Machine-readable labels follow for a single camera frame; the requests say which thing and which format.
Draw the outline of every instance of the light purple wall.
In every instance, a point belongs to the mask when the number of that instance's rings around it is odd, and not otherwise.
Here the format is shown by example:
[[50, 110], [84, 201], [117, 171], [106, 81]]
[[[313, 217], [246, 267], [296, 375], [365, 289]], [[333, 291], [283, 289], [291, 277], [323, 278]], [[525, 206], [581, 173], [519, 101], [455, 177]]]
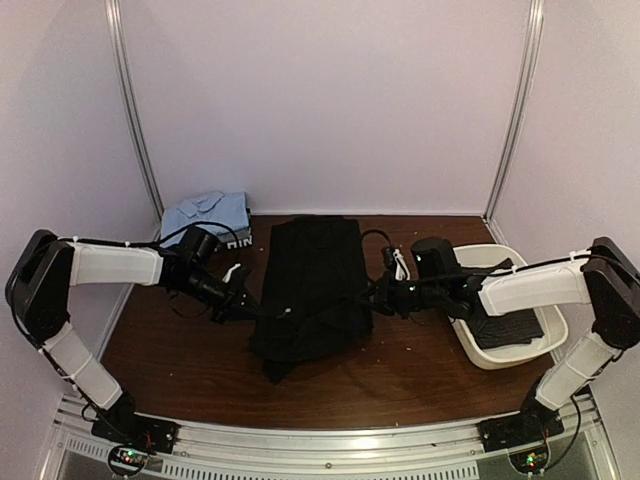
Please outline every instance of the light purple wall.
[[140, 0], [122, 15], [165, 203], [480, 213], [529, 2]]
[[[149, 239], [153, 215], [123, 116], [102, 0], [0, 3], [0, 281], [31, 233]], [[122, 287], [73, 292], [96, 351]], [[0, 302], [0, 465], [33, 478], [62, 382]]]
[[[497, 211], [529, 261], [612, 237], [640, 266], [640, 3], [547, 0], [540, 62]], [[593, 321], [567, 308], [570, 345]], [[638, 478], [640, 348], [594, 384], [624, 479]]]

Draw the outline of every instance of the wooden table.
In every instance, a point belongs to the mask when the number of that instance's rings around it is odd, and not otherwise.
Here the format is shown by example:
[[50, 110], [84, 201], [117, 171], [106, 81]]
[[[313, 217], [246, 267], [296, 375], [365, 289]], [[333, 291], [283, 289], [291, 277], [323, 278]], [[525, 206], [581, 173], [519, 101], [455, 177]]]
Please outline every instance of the wooden table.
[[[290, 217], [253, 217], [253, 247], [242, 262], [259, 298], [272, 225]], [[479, 218], [358, 217], [362, 230], [381, 228], [409, 248], [427, 236], [454, 245], [490, 243]], [[383, 240], [369, 237], [369, 274], [382, 273]], [[185, 312], [201, 306], [178, 302]], [[516, 410], [552, 365], [546, 355], [518, 367], [484, 371], [467, 358], [447, 318], [429, 311], [414, 321], [374, 317], [370, 338], [347, 351], [296, 368], [274, 386], [247, 348], [253, 324], [213, 324], [207, 315], [180, 318], [160, 288], [136, 287], [103, 357], [138, 402], [138, 411], [183, 420], [247, 427], [364, 428], [443, 422]]]

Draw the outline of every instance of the black cable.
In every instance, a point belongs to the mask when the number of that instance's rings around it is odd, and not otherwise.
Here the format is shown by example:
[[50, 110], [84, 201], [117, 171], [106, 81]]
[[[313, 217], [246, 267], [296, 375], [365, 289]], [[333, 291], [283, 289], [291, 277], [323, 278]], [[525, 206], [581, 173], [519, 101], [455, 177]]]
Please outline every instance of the black cable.
[[214, 226], [214, 227], [220, 227], [220, 228], [225, 229], [227, 232], [229, 232], [231, 234], [231, 236], [233, 237], [233, 240], [236, 242], [238, 247], [240, 247], [240, 240], [238, 239], [238, 235], [236, 234], [236, 232], [233, 231], [233, 229], [230, 226], [225, 225], [224, 223], [208, 222], [208, 221], [204, 221], [204, 220], [199, 220], [197, 222], [190, 223], [189, 225], [185, 225], [184, 227], [179, 228], [178, 230], [175, 230], [175, 231], [171, 232], [169, 235], [167, 235], [164, 238], [161, 238], [160, 240], [157, 240], [155, 242], [150, 242], [150, 244], [151, 245], [162, 245], [167, 240], [171, 240], [176, 235], [180, 235], [182, 232], [185, 232], [189, 227], [195, 227], [195, 226], [198, 226], [198, 225], [211, 225], [211, 226]]
[[[525, 270], [531, 270], [533, 268], [538, 268], [538, 267], [546, 267], [547, 265], [554, 265], [556, 263], [562, 263], [562, 262], [568, 262], [570, 260], [581, 260], [584, 258], [591, 258], [593, 255], [585, 253], [582, 255], [576, 255], [573, 258], [572, 257], [563, 257], [563, 258], [554, 258], [553, 260], [545, 260], [544, 262], [538, 262], [538, 263], [531, 263], [529, 265], [523, 265], [521, 267], [516, 267], [515, 268], [515, 272], [522, 272]], [[487, 276], [488, 277], [504, 277], [506, 275], [511, 275], [513, 274], [513, 270], [512, 269], [508, 269], [508, 270], [504, 270], [501, 272], [491, 272], [488, 273]]]
[[[387, 232], [385, 232], [384, 230], [380, 230], [378, 228], [371, 228], [369, 230], [365, 230], [364, 232], [362, 232], [362, 234], [360, 235], [360, 245], [362, 246], [364, 244], [364, 239], [367, 238], [369, 235], [379, 235], [382, 238], [384, 238], [387, 243], [389, 244], [390, 248], [393, 248], [393, 244], [391, 243], [391, 238], [389, 237], [389, 235], [387, 234]], [[369, 274], [365, 271], [365, 275], [367, 276], [367, 280], [369, 281], [369, 285], [373, 285], [375, 282], [375, 280], [373, 278], [371, 278], [369, 276]]]
[[582, 423], [582, 413], [580, 412], [580, 407], [578, 406], [578, 402], [576, 402], [576, 399], [573, 396], [571, 397], [571, 403], [573, 403], [573, 406], [576, 407], [576, 413], [578, 414], [578, 424], [576, 425], [576, 431], [573, 433], [573, 436], [571, 437], [571, 441], [569, 442], [569, 445], [567, 445], [567, 448], [564, 449], [564, 452], [562, 452], [562, 454], [558, 457], [558, 459], [555, 462], [553, 462], [548, 467], [545, 467], [544, 472], [548, 472], [552, 468], [555, 468], [562, 460], [564, 460], [564, 457], [567, 456], [567, 453], [569, 453], [569, 450], [571, 450], [571, 447], [573, 447], [573, 444], [576, 443], [576, 439], [578, 438], [578, 434], [580, 433], [580, 424]]

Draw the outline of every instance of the white tray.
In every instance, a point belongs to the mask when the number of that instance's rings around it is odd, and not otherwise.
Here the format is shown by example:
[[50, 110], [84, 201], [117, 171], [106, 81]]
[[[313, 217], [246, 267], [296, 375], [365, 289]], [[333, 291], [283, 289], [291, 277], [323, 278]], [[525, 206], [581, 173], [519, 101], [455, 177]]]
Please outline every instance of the white tray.
[[[465, 267], [491, 267], [505, 258], [510, 258], [514, 265], [526, 265], [518, 252], [504, 245], [468, 245], [457, 247], [454, 252], [458, 262]], [[450, 320], [469, 360], [484, 370], [497, 370], [529, 362], [567, 340], [569, 329], [558, 307], [553, 305], [536, 308], [534, 311], [544, 332], [542, 338], [534, 339], [529, 345], [509, 345], [488, 350], [478, 347], [467, 322], [452, 318]]]

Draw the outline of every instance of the folded shirt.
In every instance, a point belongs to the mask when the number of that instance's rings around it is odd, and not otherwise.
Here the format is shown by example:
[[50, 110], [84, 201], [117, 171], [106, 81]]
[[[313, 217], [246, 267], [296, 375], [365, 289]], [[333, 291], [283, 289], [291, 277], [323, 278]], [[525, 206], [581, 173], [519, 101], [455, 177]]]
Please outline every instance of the folded shirt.
[[[222, 193], [212, 192], [194, 198], [187, 198], [168, 208], [162, 216], [162, 237], [198, 221], [218, 222], [227, 225], [234, 232], [249, 228], [247, 200], [244, 192]], [[228, 235], [222, 227], [199, 225], [200, 228], [214, 235]], [[169, 247], [180, 241], [184, 234], [176, 235], [162, 246]]]

